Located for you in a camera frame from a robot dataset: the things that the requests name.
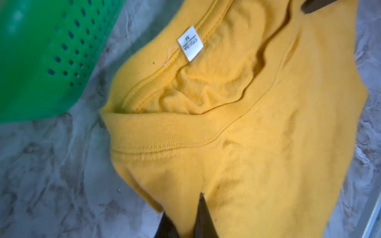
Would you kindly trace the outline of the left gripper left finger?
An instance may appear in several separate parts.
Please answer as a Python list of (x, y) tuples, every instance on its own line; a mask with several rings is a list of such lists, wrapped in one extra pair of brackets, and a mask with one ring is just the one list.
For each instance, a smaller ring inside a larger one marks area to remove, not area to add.
[(162, 219), (160, 221), (158, 230), (154, 238), (178, 238), (178, 232), (176, 227), (172, 223), (171, 219), (163, 213)]

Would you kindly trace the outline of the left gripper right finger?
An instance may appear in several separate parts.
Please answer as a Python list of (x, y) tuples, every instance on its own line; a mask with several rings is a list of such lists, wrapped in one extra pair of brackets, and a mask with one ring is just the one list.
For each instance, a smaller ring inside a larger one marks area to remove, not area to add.
[(204, 194), (201, 193), (193, 231), (194, 238), (219, 238), (209, 213)]

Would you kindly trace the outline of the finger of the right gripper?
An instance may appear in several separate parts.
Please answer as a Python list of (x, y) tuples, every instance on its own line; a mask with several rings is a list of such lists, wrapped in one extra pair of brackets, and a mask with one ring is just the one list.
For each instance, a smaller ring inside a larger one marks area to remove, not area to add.
[(337, 0), (305, 0), (301, 6), (301, 10), (304, 14), (310, 14), (336, 1)]

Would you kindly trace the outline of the yellow t-shirt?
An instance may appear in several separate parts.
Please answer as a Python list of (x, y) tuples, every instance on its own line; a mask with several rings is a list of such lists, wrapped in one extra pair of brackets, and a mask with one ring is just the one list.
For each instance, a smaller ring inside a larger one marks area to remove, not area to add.
[(205, 197), (221, 238), (320, 238), (368, 91), (357, 1), (184, 1), (119, 69), (111, 161), (181, 238)]

